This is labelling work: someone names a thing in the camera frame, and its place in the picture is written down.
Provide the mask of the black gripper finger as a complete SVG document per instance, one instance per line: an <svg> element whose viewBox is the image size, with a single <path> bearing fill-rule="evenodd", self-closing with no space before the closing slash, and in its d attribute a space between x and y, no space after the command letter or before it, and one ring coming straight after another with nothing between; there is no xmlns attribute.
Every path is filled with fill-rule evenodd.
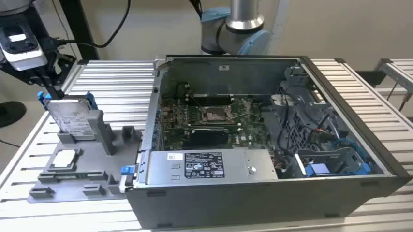
<svg viewBox="0 0 413 232"><path fill-rule="evenodd" d="M47 84L45 89L48 94L51 95L52 100L61 100L64 97L64 91L61 90L61 83L57 83L56 85L53 84Z"/></svg>

